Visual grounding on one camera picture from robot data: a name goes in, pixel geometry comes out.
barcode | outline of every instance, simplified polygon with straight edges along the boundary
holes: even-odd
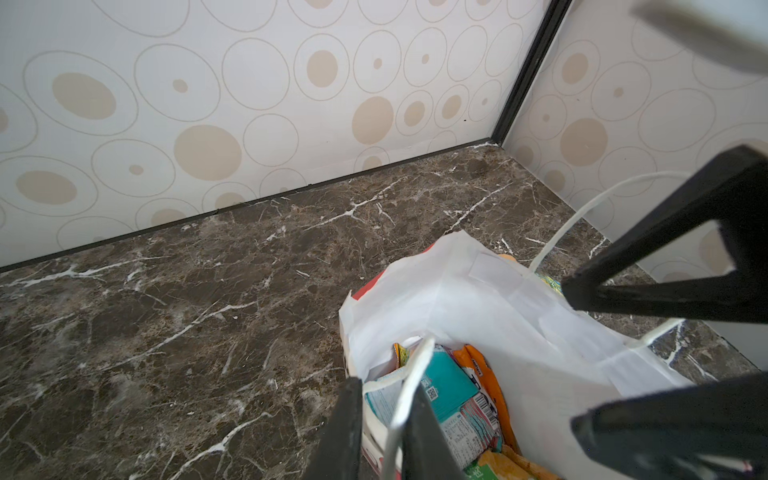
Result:
[[[482,393],[475,395],[475,401],[477,402],[478,407],[480,407],[483,415],[485,415],[491,423],[491,427],[493,427],[494,430],[498,429],[498,413],[496,412],[495,406],[491,404],[488,401],[488,398]]]
[[[437,399],[437,389],[434,386],[429,387],[427,389],[427,396],[430,402],[434,402]]]

white paper bag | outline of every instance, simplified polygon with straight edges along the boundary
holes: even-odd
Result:
[[[505,395],[523,455],[569,480],[626,478],[590,460],[570,418],[621,397],[689,386],[649,349],[575,312],[522,265],[466,232],[398,260],[339,311],[349,375],[378,376],[392,344],[433,335],[483,353]],[[381,468],[386,427],[364,402],[362,448]]]

patterned wall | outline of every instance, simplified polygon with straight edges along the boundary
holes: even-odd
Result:
[[[0,265],[487,137],[544,11],[542,0],[0,8]]]
[[[505,148],[573,208],[621,180],[694,172],[744,141],[768,152],[768,82],[697,57],[631,17],[574,0]],[[586,216],[616,240],[680,185],[627,187]],[[730,268],[714,223],[640,262],[656,280]]]

marble surface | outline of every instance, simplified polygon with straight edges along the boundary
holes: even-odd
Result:
[[[3,273],[0,477],[299,478],[344,378],[348,291],[457,229],[527,264],[571,214],[485,145]],[[606,243],[580,222],[542,271]],[[696,321],[653,348],[694,382],[754,370]]]

black trim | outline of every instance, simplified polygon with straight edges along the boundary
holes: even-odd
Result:
[[[419,160],[423,160],[425,158],[434,157],[435,155],[447,154],[447,153],[452,152],[454,150],[461,150],[462,148],[467,148],[467,147],[472,147],[474,145],[484,144],[484,143],[487,143],[489,141],[491,141],[491,139],[488,138],[488,137],[481,138],[480,140],[471,141],[471,142],[468,142],[466,144],[456,145],[455,147],[450,147],[450,148],[446,148],[444,150],[432,152],[431,154],[419,155],[418,157],[408,158],[406,160],[401,160],[401,161],[395,162],[393,164],[387,164],[387,165],[382,165],[381,167],[376,167],[376,168],[371,168],[371,169],[368,169],[368,170],[363,170],[363,171],[360,171],[360,172],[357,172],[357,173],[354,173],[354,174],[346,175],[344,177],[333,178],[331,180],[326,180],[326,181],[320,182],[318,184],[309,184],[306,187],[297,188],[295,190],[290,190],[290,191],[287,191],[287,192],[282,192],[280,194],[270,195],[268,197],[257,198],[256,200],[251,200],[250,202],[245,202],[243,204],[237,204],[237,205],[233,205],[233,206],[227,207],[227,208],[220,208],[218,210],[212,210],[210,212],[204,212],[202,214],[195,215],[194,217],[186,217],[186,218],[183,218],[181,220],[176,220],[175,222],[163,223],[162,225],[158,225],[157,227],[150,227],[150,228],[145,228],[143,230],[136,230],[135,232],[126,233],[125,235],[120,235],[119,237],[107,238],[106,240],[102,240],[100,242],[87,243],[85,245],[81,245],[79,247],[71,248],[69,250],[62,250],[61,252],[50,253],[48,255],[43,255],[42,257],[36,257],[36,258],[31,258],[29,260],[24,260],[22,262],[12,263],[11,265],[0,266],[0,273],[8,272],[10,270],[15,270],[17,268],[22,268],[23,266],[30,266],[30,265],[34,265],[36,263],[47,262],[49,260],[55,260],[55,259],[57,259],[59,257],[66,257],[67,255],[72,255],[73,253],[78,253],[78,252],[81,252],[83,250],[88,250],[88,249],[95,248],[95,247],[101,247],[102,245],[107,245],[109,243],[119,242],[120,240],[125,240],[127,238],[137,237],[139,235],[145,235],[146,233],[156,232],[156,231],[162,230],[164,228],[170,228],[170,227],[175,227],[177,225],[183,225],[185,223],[195,222],[195,221],[198,221],[198,220],[202,220],[205,217],[210,217],[211,215],[221,214],[221,213],[224,213],[224,212],[235,210],[237,208],[249,207],[251,205],[261,204],[263,202],[268,202],[268,201],[272,200],[273,198],[285,197],[286,195],[297,194],[299,192],[304,192],[304,191],[307,191],[307,190],[312,190],[313,188],[325,187],[326,185],[330,185],[330,184],[335,184],[335,183],[338,183],[338,182],[343,182],[343,181],[351,180],[351,179],[353,179],[355,177],[360,177],[361,175],[367,175],[367,174],[371,174],[371,173],[374,173],[374,172],[377,172],[377,171],[380,171],[380,170],[385,170],[387,168],[397,167],[399,165],[404,165],[404,164],[409,164],[409,163],[414,162],[414,161],[419,161]]]
[[[536,79],[538,74],[538,69],[541,67],[541,63],[544,61],[554,37],[558,34],[560,24],[563,22],[563,18],[568,13],[570,6],[571,0],[552,0],[549,7],[547,7],[544,18],[541,20],[541,25],[539,25],[536,32],[536,38],[534,38],[531,48],[528,50],[528,56],[523,62],[518,79],[515,80],[515,86],[509,93],[504,110],[502,110],[502,114],[499,116],[498,122],[496,122],[496,127],[493,129],[491,139],[497,144],[502,144],[509,129],[512,128],[512,122],[518,116],[520,107],[522,107],[523,101],[528,95],[528,90],[531,89],[533,80]]]

